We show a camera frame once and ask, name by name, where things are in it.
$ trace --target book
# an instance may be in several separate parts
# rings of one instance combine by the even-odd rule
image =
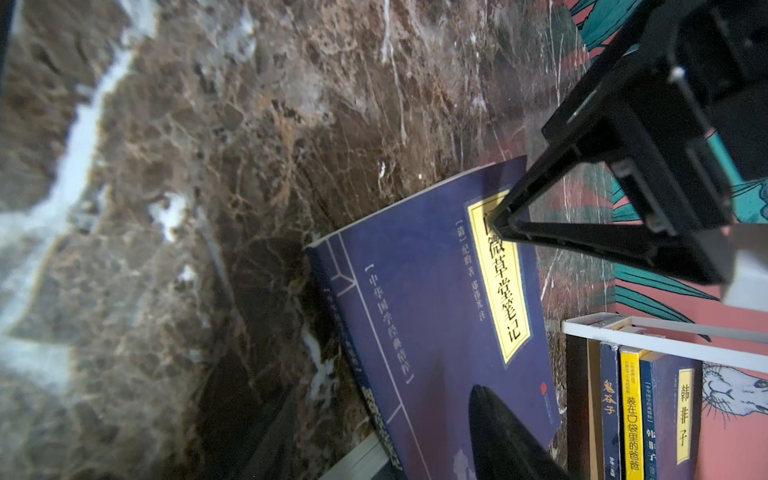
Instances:
[[[344,455],[320,480],[398,480],[405,478],[395,470],[375,433]]]
[[[624,470],[627,480],[643,480],[643,416],[640,359],[648,351],[622,346],[621,408],[624,417]]]
[[[568,473],[572,478],[589,478],[600,480],[599,472],[603,471],[602,462],[595,465],[596,455],[592,452],[594,444],[594,415],[592,408],[594,400],[590,387],[591,362],[589,355],[591,344],[597,340],[589,340],[580,336],[565,336],[566,390],[568,409],[576,415],[568,415],[566,435],[568,443]]]
[[[623,326],[631,326],[629,318],[616,313],[597,312],[570,319],[569,322],[589,325],[595,328],[618,330]],[[569,358],[569,366],[574,366],[573,356]],[[600,342],[587,340],[587,407],[589,422],[589,476],[594,480],[602,480],[604,470],[603,450],[603,418],[601,414],[601,374],[600,374]]]
[[[637,326],[609,323],[603,328],[618,329],[627,333],[644,333]],[[621,358],[619,345],[609,342],[600,344],[601,407],[603,417],[603,467],[605,478],[623,478],[624,430],[622,429]]]
[[[382,445],[411,480],[474,475],[476,384],[544,448],[561,424],[535,249],[485,221],[524,172],[524,157],[471,170],[306,248]]]
[[[640,360],[646,480],[694,478],[701,368],[700,360],[656,352]]]

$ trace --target teal leaf painting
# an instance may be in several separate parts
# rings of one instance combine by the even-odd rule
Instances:
[[[707,300],[718,300],[716,296],[702,292],[699,289],[688,286],[685,283],[678,282],[658,273],[646,272],[639,268],[626,265],[616,265],[616,278],[637,285],[649,286],[657,290],[678,293],[680,295],[696,296]]]
[[[657,302],[642,293],[624,288],[623,286],[616,285],[616,303],[621,303],[622,305],[640,310],[643,313],[656,316],[660,319],[672,320],[673,322],[694,323],[693,320],[674,308],[664,305],[661,302]],[[701,337],[707,342],[712,341],[707,335],[701,335]]]
[[[639,220],[640,215],[632,207],[632,204],[624,204],[619,208],[614,208],[614,222],[631,222]]]
[[[621,189],[621,185],[619,185],[616,177],[614,177],[614,205],[617,204],[618,201],[622,198],[624,198],[624,191]]]
[[[603,41],[621,27],[640,2],[641,0],[597,0],[581,26],[581,37],[587,45],[587,50],[601,46]],[[571,9],[572,15],[580,4],[581,2],[577,3]]]
[[[731,188],[733,214],[741,223],[768,223],[768,180],[753,180]]]
[[[587,8],[589,5],[593,5],[596,1],[597,0],[578,0],[576,5],[571,7],[571,16],[581,12],[582,10]]]

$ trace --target yellow book spine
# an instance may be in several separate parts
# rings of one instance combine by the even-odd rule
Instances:
[[[640,357],[642,352],[621,353],[622,401],[624,402],[624,458],[627,480],[644,480],[643,417],[641,415]]]
[[[690,458],[690,411],[694,409],[694,369],[682,369],[677,380],[677,464]]]

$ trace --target yellow title label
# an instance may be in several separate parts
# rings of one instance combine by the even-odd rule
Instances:
[[[480,259],[485,292],[504,362],[508,363],[526,340],[531,325],[523,296],[523,280],[514,242],[502,242],[488,225],[488,215],[499,205],[508,190],[467,208],[472,237]]]
[[[646,351],[621,353],[624,397],[624,457],[627,480],[643,480],[643,409],[640,398],[640,357]]]
[[[677,464],[679,465],[690,458],[694,369],[680,370],[677,376]]]

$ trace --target white book edge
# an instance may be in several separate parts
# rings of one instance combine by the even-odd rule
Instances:
[[[389,461],[379,437],[371,433],[320,480],[370,480]]]

